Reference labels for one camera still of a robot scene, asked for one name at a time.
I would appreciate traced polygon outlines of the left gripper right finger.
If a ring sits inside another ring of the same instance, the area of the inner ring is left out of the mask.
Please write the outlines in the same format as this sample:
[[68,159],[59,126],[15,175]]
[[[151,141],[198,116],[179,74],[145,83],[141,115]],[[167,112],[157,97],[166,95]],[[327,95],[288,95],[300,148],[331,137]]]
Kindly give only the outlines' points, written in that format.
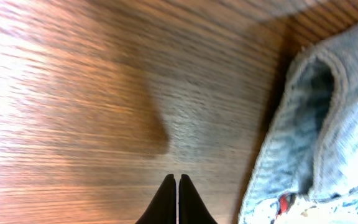
[[179,224],[217,224],[186,174],[179,183]]

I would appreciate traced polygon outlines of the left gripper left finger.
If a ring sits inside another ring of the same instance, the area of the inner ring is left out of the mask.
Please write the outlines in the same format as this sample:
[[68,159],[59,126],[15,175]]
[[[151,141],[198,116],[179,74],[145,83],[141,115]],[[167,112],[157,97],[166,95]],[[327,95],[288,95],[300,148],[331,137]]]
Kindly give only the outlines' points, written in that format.
[[168,174],[136,224],[176,224],[176,217],[176,181],[173,174]]

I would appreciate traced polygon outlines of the light blue denim shorts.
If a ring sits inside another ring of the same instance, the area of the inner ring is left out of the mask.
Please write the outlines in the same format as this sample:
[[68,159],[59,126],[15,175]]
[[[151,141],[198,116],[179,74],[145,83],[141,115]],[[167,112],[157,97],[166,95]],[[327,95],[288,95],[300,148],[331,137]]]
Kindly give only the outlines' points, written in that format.
[[358,24],[302,50],[239,223],[358,223]]

